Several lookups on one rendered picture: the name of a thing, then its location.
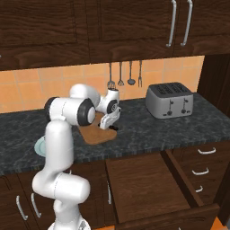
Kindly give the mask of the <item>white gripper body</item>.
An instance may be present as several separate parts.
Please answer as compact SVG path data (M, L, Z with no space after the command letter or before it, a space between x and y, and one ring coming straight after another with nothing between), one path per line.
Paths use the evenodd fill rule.
M100 128L107 129L109 126L111 126L115 121L119 119L120 113L121 107L118 107L114 112L104 115L100 121Z

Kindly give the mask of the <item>brown wooden cutting board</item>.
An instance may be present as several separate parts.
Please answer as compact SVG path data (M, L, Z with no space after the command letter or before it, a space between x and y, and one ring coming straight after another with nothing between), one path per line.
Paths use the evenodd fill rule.
M80 126L78 128L86 144L91 146L98 145L113 140L117 136L116 130L110 128L101 129L98 126L102 117L103 113L96 112L95 120L90 126Z

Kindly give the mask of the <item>open dark wood drawer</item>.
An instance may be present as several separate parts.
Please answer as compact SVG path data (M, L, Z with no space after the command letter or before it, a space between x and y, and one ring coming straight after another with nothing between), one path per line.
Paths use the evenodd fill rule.
M115 230L210 230L219 211L206 205L169 151L106 161Z

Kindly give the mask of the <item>pale teal plate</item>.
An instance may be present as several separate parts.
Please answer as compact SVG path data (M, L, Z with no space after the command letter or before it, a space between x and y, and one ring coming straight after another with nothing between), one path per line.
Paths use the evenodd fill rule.
M45 137L41 137L34 145L34 151L37 155L46 156Z

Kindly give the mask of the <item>dark wood drawer front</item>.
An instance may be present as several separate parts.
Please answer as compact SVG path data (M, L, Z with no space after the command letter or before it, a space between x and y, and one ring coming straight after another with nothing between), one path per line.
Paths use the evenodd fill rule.
M221 184L221 180L211 179L206 181L195 181L192 183L195 190L199 188L201 185L203 187L203 191L199 192L199 196L202 199L204 204L211 204L214 202L214 199L217 195L218 188Z
M198 149L201 151L210 151L213 147L217 150L212 155L201 155ZM222 142L212 142L206 143L199 146L186 146L181 148L176 148L172 150L172 155L180 164L188 163L199 163L207 161L217 161L223 160L230 162L230 140Z
M195 181L206 181L221 177L224 175L226 167L228 166L228 162L223 160L217 161L207 161L207 162L199 162L199 163L188 163L182 164L181 168L186 173L187 177L190 179L191 183ZM195 172L204 172L206 169L209 169L209 173L205 175L196 176L191 171Z

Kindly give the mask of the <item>hanging metal slotted spatula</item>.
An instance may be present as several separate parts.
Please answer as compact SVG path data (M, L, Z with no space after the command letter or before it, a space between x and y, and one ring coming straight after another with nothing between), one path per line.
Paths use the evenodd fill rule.
M124 82L122 80L122 62L119 62L119 81L118 86L124 86Z

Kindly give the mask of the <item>hanging metal ladle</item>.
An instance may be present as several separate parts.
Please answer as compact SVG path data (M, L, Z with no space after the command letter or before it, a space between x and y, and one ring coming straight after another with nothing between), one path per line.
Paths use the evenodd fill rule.
M135 79L132 78L132 61L129 61L129 78L128 78L128 84L134 85L136 82Z

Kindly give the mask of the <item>hanging metal fork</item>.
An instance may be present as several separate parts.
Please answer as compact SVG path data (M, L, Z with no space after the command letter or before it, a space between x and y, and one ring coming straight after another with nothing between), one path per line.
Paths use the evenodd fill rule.
M142 60L139 60L138 87L142 87Z

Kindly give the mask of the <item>silver four-slot toaster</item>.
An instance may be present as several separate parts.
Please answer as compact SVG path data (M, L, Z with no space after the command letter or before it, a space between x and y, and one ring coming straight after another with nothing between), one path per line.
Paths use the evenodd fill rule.
M193 93L179 82L150 84L146 91L146 108L157 119L190 116Z

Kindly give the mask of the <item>dark wood base cupboard door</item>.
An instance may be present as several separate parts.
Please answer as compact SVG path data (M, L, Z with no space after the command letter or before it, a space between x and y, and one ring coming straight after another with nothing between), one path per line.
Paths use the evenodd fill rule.
M48 228L55 222L55 214L53 210L54 200L44 198L33 191L31 185L36 173L37 171L21 172L18 174L18 177L26 194L26 198L31 206L31 210L39 230L48 230ZM35 211L32 205L31 194L34 194L34 201L38 211Z
M17 195L22 195L17 176L0 176L0 230L28 230L16 205Z
M87 179L91 185L88 199L79 205L83 218L92 230L115 230L113 205L108 203L107 174L104 161L74 164L72 174Z

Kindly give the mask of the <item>tall dark wood cabinet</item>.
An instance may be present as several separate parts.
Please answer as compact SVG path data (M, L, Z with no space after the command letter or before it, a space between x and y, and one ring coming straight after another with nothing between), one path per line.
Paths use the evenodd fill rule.
M230 118L230 54L205 56L197 92Z

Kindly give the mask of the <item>wide dark wood cupboard door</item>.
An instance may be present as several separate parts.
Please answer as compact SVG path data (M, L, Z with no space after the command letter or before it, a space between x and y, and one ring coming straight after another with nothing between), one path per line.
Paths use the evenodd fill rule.
M0 70L89 62L84 0L0 0Z

